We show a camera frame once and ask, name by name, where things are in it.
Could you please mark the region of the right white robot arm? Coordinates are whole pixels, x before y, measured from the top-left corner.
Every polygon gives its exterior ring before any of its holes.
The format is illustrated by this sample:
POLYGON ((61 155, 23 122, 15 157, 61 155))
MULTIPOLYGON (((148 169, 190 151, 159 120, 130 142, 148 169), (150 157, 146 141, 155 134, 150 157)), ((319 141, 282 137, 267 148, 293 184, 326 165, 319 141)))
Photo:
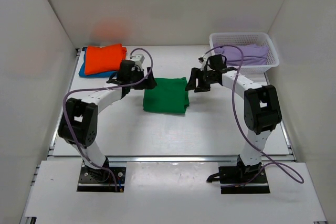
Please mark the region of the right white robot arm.
POLYGON ((246 144, 238 155, 235 175, 239 181, 248 182, 254 171, 261 168, 266 141, 282 120, 276 88, 253 82, 238 73, 238 69, 227 67, 221 55, 202 56, 198 60, 202 66, 192 68, 186 91, 209 92, 211 85, 218 83, 231 89, 232 102, 235 102, 235 95, 244 101, 244 122, 248 132, 246 144))

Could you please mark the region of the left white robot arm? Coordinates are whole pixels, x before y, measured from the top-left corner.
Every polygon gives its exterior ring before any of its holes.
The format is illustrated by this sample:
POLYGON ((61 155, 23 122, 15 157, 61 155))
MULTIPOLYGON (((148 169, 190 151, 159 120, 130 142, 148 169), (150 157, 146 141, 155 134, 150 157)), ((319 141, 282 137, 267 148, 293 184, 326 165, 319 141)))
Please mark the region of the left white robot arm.
POLYGON ((152 67, 144 73, 139 60, 122 60, 119 71, 112 74, 102 88, 73 90, 65 97, 58 135, 78 151, 96 180, 104 181, 110 174, 108 159, 96 143, 98 115, 132 89, 155 87, 152 67))

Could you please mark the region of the green t shirt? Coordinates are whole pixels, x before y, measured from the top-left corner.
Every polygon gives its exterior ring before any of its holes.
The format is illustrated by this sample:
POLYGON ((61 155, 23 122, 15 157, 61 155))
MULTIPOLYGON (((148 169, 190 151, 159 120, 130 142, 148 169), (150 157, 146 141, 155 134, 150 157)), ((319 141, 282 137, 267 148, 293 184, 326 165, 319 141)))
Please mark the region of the green t shirt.
POLYGON ((143 110, 151 113, 185 114, 190 105, 188 92, 185 91, 187 79, 182 77, 155 80, 157 86, 144 92, 143 110))

